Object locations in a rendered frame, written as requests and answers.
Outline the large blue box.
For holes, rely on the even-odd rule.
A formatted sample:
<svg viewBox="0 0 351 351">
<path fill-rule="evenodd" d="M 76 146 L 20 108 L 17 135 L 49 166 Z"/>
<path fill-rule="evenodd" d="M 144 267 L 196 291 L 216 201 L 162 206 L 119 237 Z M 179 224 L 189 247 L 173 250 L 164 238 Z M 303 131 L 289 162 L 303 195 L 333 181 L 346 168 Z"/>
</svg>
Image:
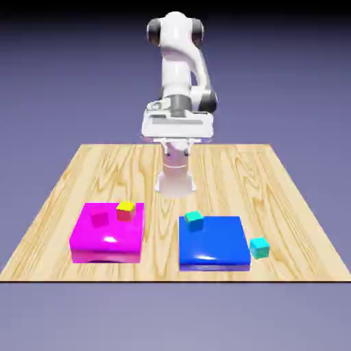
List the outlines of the large blue box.
<svg viewBox="0 0 351 351">
<path fill-rule="evenodd" d="M 178 219 L 181 271 L 248 271 L 251 265 L 241 220 L 237 216 L 205 216 L 200 230 Z"/>
</svg>

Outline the small teal cube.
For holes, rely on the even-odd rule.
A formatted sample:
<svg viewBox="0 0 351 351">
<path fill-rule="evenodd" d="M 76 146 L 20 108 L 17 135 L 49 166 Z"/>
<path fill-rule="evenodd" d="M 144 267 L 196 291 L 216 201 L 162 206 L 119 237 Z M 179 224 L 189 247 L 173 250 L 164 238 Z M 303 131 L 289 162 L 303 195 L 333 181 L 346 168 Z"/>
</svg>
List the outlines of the small teal cube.
<svg viewBox="0 0 351 351">
<path fill-rule="evenodd" d="M 250 252 L 255 259 L 267 258 L 270 245 L 264 237 L 257 237 L 250 240 Z"/>
<path fill-rule="evenodd" d="M 184 219 L 190 231 L 200 231 L 204 227 L 204 217 L 201 212 L 197 210 L 187 212 L 184 215 Z"/>
</svg>

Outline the small magenta cube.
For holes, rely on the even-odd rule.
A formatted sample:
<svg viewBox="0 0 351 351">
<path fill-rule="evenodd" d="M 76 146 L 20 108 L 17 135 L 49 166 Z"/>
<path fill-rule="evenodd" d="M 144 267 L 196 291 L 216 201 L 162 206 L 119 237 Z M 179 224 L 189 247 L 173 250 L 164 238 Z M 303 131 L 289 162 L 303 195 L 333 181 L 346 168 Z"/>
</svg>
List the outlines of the small magenta cube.
<svg viewBox="0 0 351 351">
<path fill-rule="evenodd" d="M 94 228 L 100 228 L 109 224 L 108 213 L 106 211 L 97 211 L 90 213 L 90 221 Z"/>
</svg>

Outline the small yellow cube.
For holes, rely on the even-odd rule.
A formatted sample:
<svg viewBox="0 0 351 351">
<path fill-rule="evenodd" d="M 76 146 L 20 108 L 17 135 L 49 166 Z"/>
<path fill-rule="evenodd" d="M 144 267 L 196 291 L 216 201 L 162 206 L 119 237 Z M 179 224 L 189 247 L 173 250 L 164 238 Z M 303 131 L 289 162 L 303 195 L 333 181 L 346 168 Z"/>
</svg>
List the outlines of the small yellow cube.
<svg viewBox="0 0 351 351">
<path fill-rule="evenodd" d="M 119 221 L 132 221 L 136 214 L 134 202 L 120 202 L 116 207 L 117 219 Z"/>
</svg>

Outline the large magenta box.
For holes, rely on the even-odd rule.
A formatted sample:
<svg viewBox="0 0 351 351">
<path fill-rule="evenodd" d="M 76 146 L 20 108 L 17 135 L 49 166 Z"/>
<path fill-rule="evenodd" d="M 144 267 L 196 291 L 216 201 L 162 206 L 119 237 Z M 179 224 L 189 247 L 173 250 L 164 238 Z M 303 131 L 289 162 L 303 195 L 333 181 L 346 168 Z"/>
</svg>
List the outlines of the large magenta box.
<svg viewBox="0 0 351 351">
<path fill-rule="evenodd" d="M 136 204 L 132 221 L 117 219 L 117 203 L 85 203 L 69 239 L 74 263 L 139 263 L 145 229 L 145 205 Z M 90 213 L 106 211 L 109 224 L 94 228 Z"/>
</svg>

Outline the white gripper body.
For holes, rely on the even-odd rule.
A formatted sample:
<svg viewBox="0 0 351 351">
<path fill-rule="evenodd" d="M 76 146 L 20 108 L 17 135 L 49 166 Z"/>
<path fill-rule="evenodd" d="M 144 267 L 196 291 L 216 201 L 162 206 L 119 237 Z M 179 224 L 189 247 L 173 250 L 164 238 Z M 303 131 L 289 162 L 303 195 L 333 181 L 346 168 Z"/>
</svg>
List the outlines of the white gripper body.
<svg viewBox="0 0 351 351">
<path fill-rule="evenodd" d="M 147 141 L 164 139 L 210 140 L 214 134 L 210 113 L 185 111 L 184 117 L 172 117 L 169 110 L 145 110 L 141 135 Z"/>
</svg>

